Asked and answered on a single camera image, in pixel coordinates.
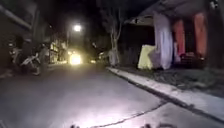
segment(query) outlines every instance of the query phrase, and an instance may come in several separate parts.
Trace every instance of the light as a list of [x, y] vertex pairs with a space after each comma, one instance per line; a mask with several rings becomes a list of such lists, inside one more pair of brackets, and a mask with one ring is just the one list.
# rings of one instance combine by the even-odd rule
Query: light
[[73, 29], [76, 32], [80, 32], [82, 30], [82, 26], [81, 25], [75, 25]]
[[95, 60], [91, 60], [91, 61], [90, 61], [90, 63], [95, 64], [95, 63], [96, 63], [96, 61], [95, 61]]
[[71, 51], [68, 51], [68, 55], [71, 55], [72, 54], [72, 52]]
[[79, 54], [72, 54], [70, 56], [69, 63], [71, 65], [80, 65], [80, 64], [82, 64], [82, 58]]

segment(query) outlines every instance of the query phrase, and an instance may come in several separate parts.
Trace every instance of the street light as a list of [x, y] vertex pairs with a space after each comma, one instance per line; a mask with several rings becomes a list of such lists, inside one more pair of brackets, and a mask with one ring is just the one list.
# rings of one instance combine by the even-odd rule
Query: street light
[[75, 32], [80, 32], [82, 30], [82, 26], [81, 25], [74, 25], [73, 27]]

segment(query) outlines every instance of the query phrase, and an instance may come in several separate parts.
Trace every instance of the motorcycle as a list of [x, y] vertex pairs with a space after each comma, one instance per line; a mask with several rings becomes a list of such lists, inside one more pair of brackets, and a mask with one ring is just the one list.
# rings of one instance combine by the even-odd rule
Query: motorcycle
[[41, 74], [41, 62], [39, 54], [28, 56], [21, 64], [22, 71], [31, 72], [33, 75]]

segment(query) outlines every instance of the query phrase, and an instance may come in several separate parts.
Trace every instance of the street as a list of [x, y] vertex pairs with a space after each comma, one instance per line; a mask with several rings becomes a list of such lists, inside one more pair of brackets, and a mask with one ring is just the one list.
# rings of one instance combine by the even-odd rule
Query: street
[[224, 127], [94, 65], [61, 66], [39, 77], [1, 80], [0, 120], [6, 128], [70, 128], [72, 124], [140, 128], [147, 123], [153, 128], [159, 124]]

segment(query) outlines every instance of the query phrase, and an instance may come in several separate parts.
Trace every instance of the red cloth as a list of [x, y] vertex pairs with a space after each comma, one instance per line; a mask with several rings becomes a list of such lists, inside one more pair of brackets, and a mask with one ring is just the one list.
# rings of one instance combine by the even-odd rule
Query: red cloth
[[199, 53], [204, 57], [207, 48], [207, 38], [206, 38], [207, 30], [205, 26], [205, 16], [203, 13], [198, 13], [195, 15], [194, 24], [195, 24], [197, 53]]
[[177, 42], [178, 55], [182, 55], [186, 52], [185, 50], [185, 32], [183, 20], [179, 20], [174, 24], [175, 38]]

